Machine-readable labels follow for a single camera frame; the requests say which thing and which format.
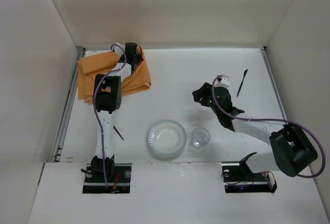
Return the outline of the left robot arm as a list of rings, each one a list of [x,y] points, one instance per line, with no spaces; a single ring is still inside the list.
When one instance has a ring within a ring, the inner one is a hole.
[[[107,73],[95,76],[93,90],[93,110],[98,123],[97,144],[94,157],[87,172],[92,177],[101,177],[108,185],[114,175],[114,115],[121,106],[122,81],[131,76],[142,61],[141,47],[136,43],[126,43],[122,48],[118,44],[111,46],[122,50],[119,62]]]

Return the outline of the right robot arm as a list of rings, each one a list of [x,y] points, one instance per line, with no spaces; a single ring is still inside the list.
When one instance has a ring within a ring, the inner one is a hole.
[[[233,132],[247,134],[271,146],[275,164],[289,177],[296,177],[318,158],[317,151],[296,124],[252,121],[233,106],[229,90],[204,83],[192,92],[195,102],[212,109],[219,123]]]

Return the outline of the orange cloth napkin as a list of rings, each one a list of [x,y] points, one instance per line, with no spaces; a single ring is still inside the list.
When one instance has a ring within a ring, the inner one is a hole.
[[[114,69],[120,57],[115,52],[105,52],[80,59],[78,64],[78,99],[91,104],[95,76]],[[152,84],[145,56],[134,73],[122,81],[122,95],[130,95],[150,89]]]

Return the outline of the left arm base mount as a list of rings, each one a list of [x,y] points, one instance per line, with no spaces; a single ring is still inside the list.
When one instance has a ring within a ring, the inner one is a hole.
[[[84,194],[128,194],[132,164],[116,164],[114,158],[104,161],[94,156],[85,169],[80,170],[85,174]]]

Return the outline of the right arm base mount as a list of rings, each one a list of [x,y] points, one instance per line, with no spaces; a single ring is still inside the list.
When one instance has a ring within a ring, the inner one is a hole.
[[[247,160],[257,152],[253,152],[240,161],[222,163],[221,179],[227,194],[235,193],[275,193],[277,181],[273,172],[252,172]]]

